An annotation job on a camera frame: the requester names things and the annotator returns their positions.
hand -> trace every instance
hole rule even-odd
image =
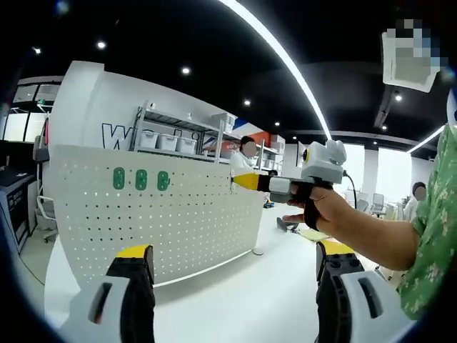
[[[296,194],[297,189],[297,185],[292,185],[292,194]],[[320,217],[317,219],[316,225],[319,228],[319,231],[322,232],[332,232],[338,221],[343,220],[352,210],[352,207],[346,200],[334,190],[314,187],[310,198],[314,201],[314,204],[319,211]],[[287,204],[300,207],[301,209],[305,208],[304,203],[295,200],[290,200]],[[304,212],[293,216],[284,216],[283,220],[289,223],[304,223]]]

led strip light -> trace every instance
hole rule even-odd
[[[408,154],[410,154],[411,152],[414,152],[415,150],[419,149],[421,146],[427,144],[429,141],[431,141],[433,138],[435,138],[436,136],[438,136],[441,132],[443,132],[444,130],[444,126],[443,125],[442,127],[440,127],[438,130],[436,130],[434,133],[432,133],[430,136],[428,136],[427,138],[425,138],[421,143],[417,144],[415,147],[413,147],[412,149],[408,150]]]
[[[304,94],[309,100],[309,103],[313,107],[316,116],[318,117],[322,129],[325,132],[327,139],[331,139],[330,131],[328,130],[326,120],[323,117],[322,111],[317,104],[316,98],[313,95],[313,92],[309,88],[305,79],[301,75],[295,63],[292,61],[291,57],[287,54],[286,50],[279,44],[278,40],[271,34],[271,32],[243,5],[238,3],[236,0],[219,0],[222,4],[226,5],[233,12],[238,14],[243,18],[251,27],[257,31],[258,34],[262,36],[263,39],[268,43],[269,46],[278,54],[279,58],[287,66],[288,70],[292,73],[295,80],[297,80],[298,85],[303,90]]]

white pegboard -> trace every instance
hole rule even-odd
[[[116,167],[125,171],[114,188]],[[136,171],[147,186],[135,187]],[[166,191],[158,173],[169,173]],[[263,199],[230,187],[230,167],[176,157],[58,145],[52,197],[62,245],[81,285],[105,274],[117,252],[154,246],[156,284],[201,272],[253,249]]]

black ceiling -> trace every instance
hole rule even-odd
[[[418,141],[446,122],[448,86],[437,79],[430,94],[398,88],[403,100],[391,107],[388,130],[374,126],[385,90],[380,34],[396,19],[420,17],[417,8],[404,1],[240,2],[296,62],[331,131]],[[73,1],[61,15],[55,6],[41,7],[41,15],[24,6],[31,12],[26,15],[21,8],[29,35],[20,43],[43,52],[24,60],[21,78],[63,75],[73,60],[101,62],[107,71],[182,91],[287,139],[323,139],[292,133],[321,129],[306,97],[265,41],[217,0]],[[103,51],[96,48],[99,39],[107,43]],[[192,69],[188,77],[180,74],[184,65]],[[244,98],[252,100],[251,107],[243,106]],[[279,128],[275,121],[281,122]],[[373,143],[371,138],[341,138]],[[423,150],[425,158],[433,155]]]

floral shirt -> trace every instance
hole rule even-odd
[[[420,237],[416,260],[397,291],[404,312],[419,319],[457,250],[457,141],[447,125],[438,142],[426,198],[412,224]]]

